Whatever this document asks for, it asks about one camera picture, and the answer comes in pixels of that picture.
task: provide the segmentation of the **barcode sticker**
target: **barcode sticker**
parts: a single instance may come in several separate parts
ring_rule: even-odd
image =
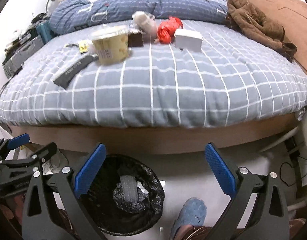
[[[111,58],[112,57],[110,49],[98,50],[98,55],[101,58]]]

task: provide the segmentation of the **blue comforter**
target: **blue comforter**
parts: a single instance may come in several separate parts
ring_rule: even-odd
[[[104,23],[131,20],[135,11],[151,13],[156,19],[169,16],[222,24],[227,6],[207,0],[65,0],[50,16],[50,28],[57,34]]]

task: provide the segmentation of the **gray floor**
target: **gray floor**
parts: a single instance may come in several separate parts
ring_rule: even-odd
[[[251,172],[267,175],[271,171],[279,173],[281,163],[290,161],[284,154],[284,144],[258,154],[257,150],[275,140],[276,137],[266,138],[260,141],[228,147],[222,149],[224,156],[229,157],[238,166],[245,166]],[[73,164],[80,153],[64,152]],[[160,181],[165,181],[164,212],[159,222],[151,229],[136,236],[124,237],[126,240],[167,240],[169,239],[170,228],[178,217],[179,211],[185,201],[191,197],[198,197],[204,200],[207,206],[206,226],[213,226],[230,198],[223,194],[216,178],[214,177],[207,162],[204,160],[204,153],[188,153],[179,155],[132,155],[153,169]],[[282,170],[283,178],[288,183],[294,182],[294,172],[289,167]],[[293,203],[296,198],[296,186],[284,187],[287,204]],[[248,220],[253,207],[256,195],[250,198],[246,212],[240,221],[239,228],[243,228]],[[117,239],[115,236],[108,236],[109,240]]]

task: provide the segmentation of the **brown coat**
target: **brown coat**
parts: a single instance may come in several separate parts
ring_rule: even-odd
[[[290,62],[297,52],[297,47],[285,36],[284,27],[248,0],[228,0],[227,26],[277,51]]]

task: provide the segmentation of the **blue slipper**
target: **blue slipper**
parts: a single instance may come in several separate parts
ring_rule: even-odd
[[[178,229],[183,225],[202,226],[207,215],[207,207],[199,198],[190,198],[183,205],[179,217],[175,220],[170,233],[170,239],[173,240]]]

